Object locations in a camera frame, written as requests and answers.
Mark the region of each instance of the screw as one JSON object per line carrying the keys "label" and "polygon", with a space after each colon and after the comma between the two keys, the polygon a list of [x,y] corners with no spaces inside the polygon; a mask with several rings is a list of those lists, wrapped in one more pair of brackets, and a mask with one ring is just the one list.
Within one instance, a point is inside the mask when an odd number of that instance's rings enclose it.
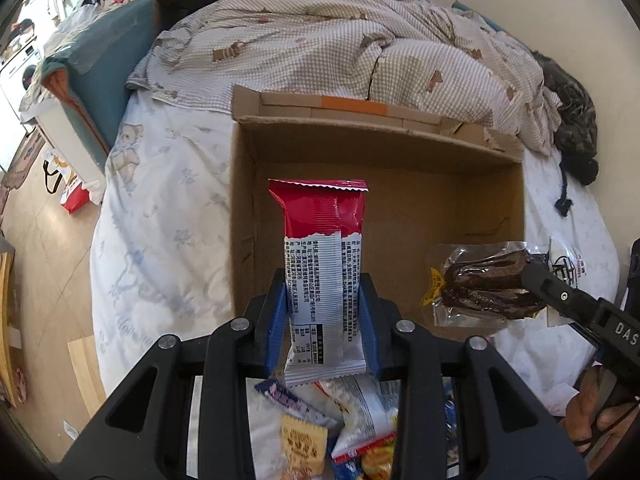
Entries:
{"label": "screw", "polygon": [[178,340],[175,338],[175,335],[167,334],[163,335],[158,340],[158,346],[162,350],[168,350],[169,348],[173,348]]}
{"label": "screw", "polygon": [[486,348],[486,339],[475,335],[469,340],[469,346],[474,350],[484,350]]}
{"label": "screw", "polygon": [[396,323],[398,332],[413,332],[415,330],[415,323],[409,319],[401,319]]}
{"label": "screw", "polygon": [[242,330],[249,328],[249,320],[245,317],[236,317],[231,322],[231,328],[236,332],[242,332]]}

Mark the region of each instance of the nutrition facts table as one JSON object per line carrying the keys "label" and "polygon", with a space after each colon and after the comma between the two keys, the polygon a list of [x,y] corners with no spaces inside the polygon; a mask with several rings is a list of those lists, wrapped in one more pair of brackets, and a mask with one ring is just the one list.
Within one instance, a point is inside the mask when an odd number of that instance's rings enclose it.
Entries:
{"label": "nutrition facts table", "polygon": [[291,346],[296,364],[324,364],[322,325],[291,325]]}

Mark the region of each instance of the floor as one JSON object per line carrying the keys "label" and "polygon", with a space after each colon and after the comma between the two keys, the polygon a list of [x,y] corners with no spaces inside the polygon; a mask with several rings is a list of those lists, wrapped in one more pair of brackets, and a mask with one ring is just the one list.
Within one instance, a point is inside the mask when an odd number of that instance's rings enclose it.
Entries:
{"label": "floor", "polygon": [[89,247],[99,209],[87,204],[73,215],[60,192],[47,193],[42,157],[22,187],[12,190],[2,220],[15,247],[14,297],[20,311],[27,401],[12,412],[51,461],[72,443],[66,420],[81,431],[89,414],[76,383],[66,344],[91,335]]}

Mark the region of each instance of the wooden plank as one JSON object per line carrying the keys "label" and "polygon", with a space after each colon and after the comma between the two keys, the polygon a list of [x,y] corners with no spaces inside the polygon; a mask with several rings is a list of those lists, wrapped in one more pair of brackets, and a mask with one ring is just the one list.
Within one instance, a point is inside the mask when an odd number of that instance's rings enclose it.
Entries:
{"label": "wooden plank", "polygon": [[11,354],[9,352],[9,272],[13,256],[9,253],[2,253],[0,260],[0,309],[2,310],[2,330],[0,330],[0,379],[6,389],[9,402],[12,406],[17,406],[18,389],[14,380],[14,368],[11,365]]}
{"label": "wooden plank", "polygon": [[94,416],[106,400],[104,387],[98,370],[95,352],[95,337],[83,337],[66,344],[74,368],[78,388],[89,416]]}

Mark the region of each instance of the open cardboard box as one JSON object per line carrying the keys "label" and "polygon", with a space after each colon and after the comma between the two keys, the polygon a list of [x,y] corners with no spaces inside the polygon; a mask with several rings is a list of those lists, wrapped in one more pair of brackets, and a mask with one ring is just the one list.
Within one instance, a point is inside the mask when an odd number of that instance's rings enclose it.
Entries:
{"label": "open cardboard box", "polygon": [[230,244],[238,316],[252,297],[268,290],[275,269],[284,266],[283,215],[268,192],[268,179],[360,178],[369,186],[362,272],[370,273],[378,295],[394,301],[403,317],[439,336],[469,335],[469,330],[434,328],[431,309],[421,306],[431,283],[427,254],[439,243],[523,239],[517,153],[379,124],[381,116],[375,114],[367,121],[349,114],[342,119],[339,114],[265,116],[260,93],[239,86],[232,107],[237,124]]}

